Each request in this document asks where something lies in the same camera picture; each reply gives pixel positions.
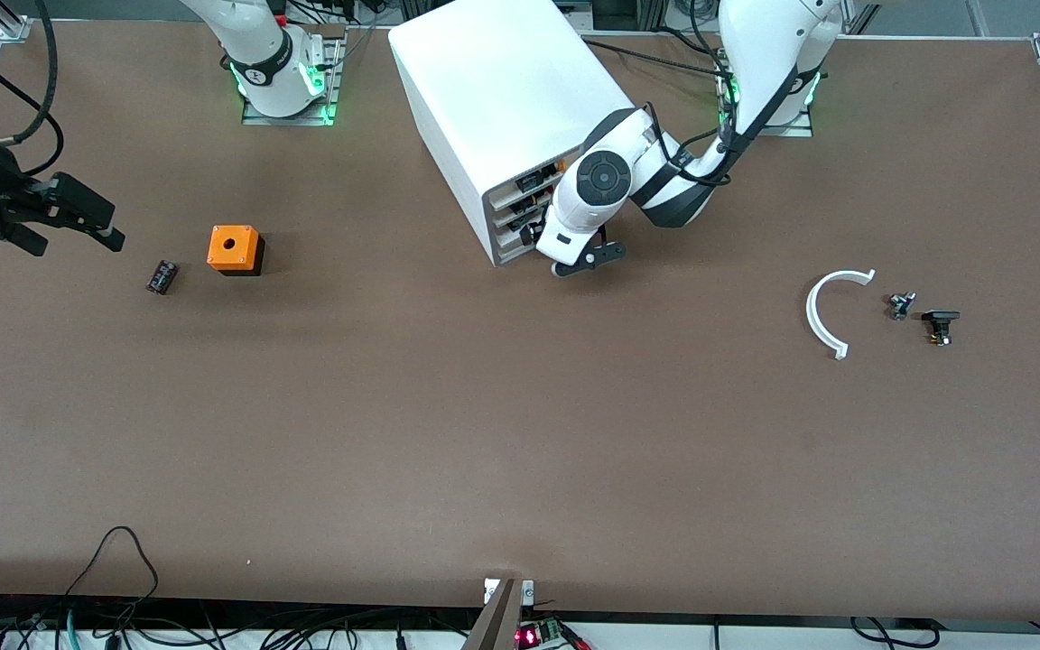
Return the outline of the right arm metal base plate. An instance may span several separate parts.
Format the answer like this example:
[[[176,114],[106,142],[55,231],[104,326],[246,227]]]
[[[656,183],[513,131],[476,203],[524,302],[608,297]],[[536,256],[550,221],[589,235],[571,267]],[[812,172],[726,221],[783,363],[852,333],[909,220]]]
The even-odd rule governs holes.
[[[252,85],[260,78],[255,71],[248,77],[232,70],[242,98],[242,122],[268,125],[330,126],[338,111],[344,57],[348,36],[305,32],[297,25],[285,26],[290,37],[288,60],[271,77],[267,86]]]

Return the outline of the circuit board with red display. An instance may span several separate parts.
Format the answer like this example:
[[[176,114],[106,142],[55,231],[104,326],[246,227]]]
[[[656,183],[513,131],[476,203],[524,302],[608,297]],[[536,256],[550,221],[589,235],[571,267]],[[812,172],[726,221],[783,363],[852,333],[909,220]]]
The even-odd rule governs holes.
[[[517,627],[515,650],[593,650],[593,647],[558,618],[546,617]]]

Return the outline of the black orange electronic component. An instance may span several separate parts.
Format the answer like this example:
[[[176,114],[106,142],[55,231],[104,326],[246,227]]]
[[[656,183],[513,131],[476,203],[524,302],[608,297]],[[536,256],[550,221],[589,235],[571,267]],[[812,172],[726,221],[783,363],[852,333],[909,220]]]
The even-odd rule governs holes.
[[[551,180],[552,177],[556,177],[562,172],[564,172],[564,161],[549,163],[535,170],[535,172],[525,174],[519,180],[515,180],[515,187],[523,194],[531,194],[537,189],[542,188],[546,181]]]

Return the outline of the white curved plastic arc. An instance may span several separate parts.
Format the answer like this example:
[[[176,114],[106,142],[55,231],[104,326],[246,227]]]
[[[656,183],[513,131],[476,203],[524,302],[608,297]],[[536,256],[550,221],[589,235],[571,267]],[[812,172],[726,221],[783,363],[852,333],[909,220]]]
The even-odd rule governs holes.
[[[814,337],[833,350],[834,359],[841,361],[849,356],[850,345],[846,341],[837,338],[834,334],[827,329],[827,326],[822,321],[822,316],[818,309],[818,300],[822,288],[825,287],[827,283],[835,283],[835,281],[846,281],[846,283],[854,283],[858,285],[868,285],[872,280],[875,279],[878,271],[867,270],[866,272],[861,272],[858,270],[838,270],[830,274],[825,274],[815,283],[808,295],[806,295],[804,302],[804,314],[806,318],[806,324],[809,326]]]

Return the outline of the orange box with hole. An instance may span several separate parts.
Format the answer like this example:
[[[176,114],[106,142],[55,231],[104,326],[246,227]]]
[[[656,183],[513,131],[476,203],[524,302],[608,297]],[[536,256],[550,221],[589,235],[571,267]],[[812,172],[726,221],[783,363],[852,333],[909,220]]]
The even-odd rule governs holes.
[[[224,276],[263,275],[265,238],[249,225],[216,225],[210,230],[206,262]]]

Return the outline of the black red electronic component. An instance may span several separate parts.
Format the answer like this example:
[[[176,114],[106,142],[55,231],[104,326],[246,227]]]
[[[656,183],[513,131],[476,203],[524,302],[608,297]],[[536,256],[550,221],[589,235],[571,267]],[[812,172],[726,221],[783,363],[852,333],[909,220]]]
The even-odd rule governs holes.
[[[540,193],[535,193],[532,196],[524,197],[519,201],[512,203],[508,206],[509,217],[506,217],[505,223],[511,227],[511,223],[516,222],[521,218],[528,218],[534,211],[537,211],[541,206],[545,205],[549,200],[548,190],[541,190]]]

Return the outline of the small black push button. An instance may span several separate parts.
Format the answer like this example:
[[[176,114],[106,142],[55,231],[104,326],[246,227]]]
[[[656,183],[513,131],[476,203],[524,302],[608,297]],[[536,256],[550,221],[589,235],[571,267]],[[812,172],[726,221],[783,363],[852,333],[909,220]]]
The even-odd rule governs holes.
[[[951,324],[961,317],[961,313],[952,310],[930,310],[921,314],[920,320],[929,328],[929,339],[938,347],[950,346]]]

